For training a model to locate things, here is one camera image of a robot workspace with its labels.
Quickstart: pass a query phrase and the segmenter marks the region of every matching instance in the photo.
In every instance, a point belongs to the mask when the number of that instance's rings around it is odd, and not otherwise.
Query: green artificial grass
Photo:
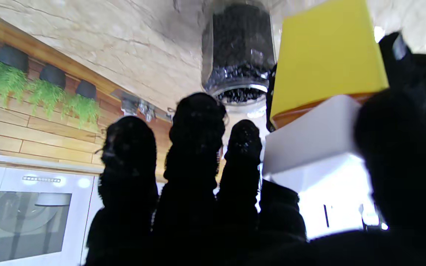
[[[99,105],[95,100],[76,94],[68,98],[67,104],[73,116],[78,116],[80,120],[78,127],[85,123],[91,127],[97,126]]]
[[[0,62],[0,98],[7,107],[7,97],[12,95],[19,102],[26,89],[27,77],[21,70]]]
[[[48,81],[42,81],[38,79],[29,83],[28,87],[32,92],[32,95],[29,98],[29,102],[34,105],[34,113],[36,112],[37,105],[41,104],[45,113],[50,118],[58,103],[64,104],[64,110],[62,113],[68,112],[65,106],[67,94],[59,86],[56,86]]]

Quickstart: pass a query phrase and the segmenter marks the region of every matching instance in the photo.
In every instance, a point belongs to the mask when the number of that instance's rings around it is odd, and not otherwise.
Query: white oven
[[[0,167],[0,266],[78,265],[93,183]]]

